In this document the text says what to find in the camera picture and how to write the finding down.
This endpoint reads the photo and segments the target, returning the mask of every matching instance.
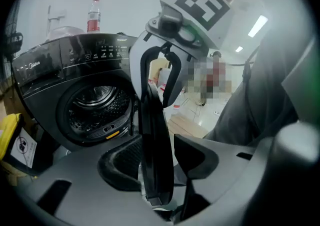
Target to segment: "bottle label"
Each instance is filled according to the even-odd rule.
[[[100,13],[99,12],[90,12],[88,14],[88,22],[86,31],[100,31]]]

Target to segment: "washing machine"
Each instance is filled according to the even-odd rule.
[[[81,34],[43,43],[14,59],[30,114],[70,151],[126,134],[135,103],[129,51],[135,37]]]

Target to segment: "washing machine drum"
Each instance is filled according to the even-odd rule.
[[[71,142],[91,146],[128,131],[132,97],[128,88],[80,83],[62,97],[57,123]]]

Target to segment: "ceiling light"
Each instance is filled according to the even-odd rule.
[[[252,29],[250,30],[248,36],[253,38],[258,33],[258,31],[260,31],[261,28],[267,23],[267,21],[268,21],[267,17],[260,15],[256,23],[253,25]]]
[[[239,53],[242,49],[244,49],[242,46],[239,46],[235,51],[237,52],[237,53]]]

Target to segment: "midea logo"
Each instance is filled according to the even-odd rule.
[[[39,64],[40,64],[40,61],[37,61],[37,62],[34,62],[34,63],[30,62],[29,63],[29,69],[32,69],[33,67],[35,67],[35,66],[37,66]]]

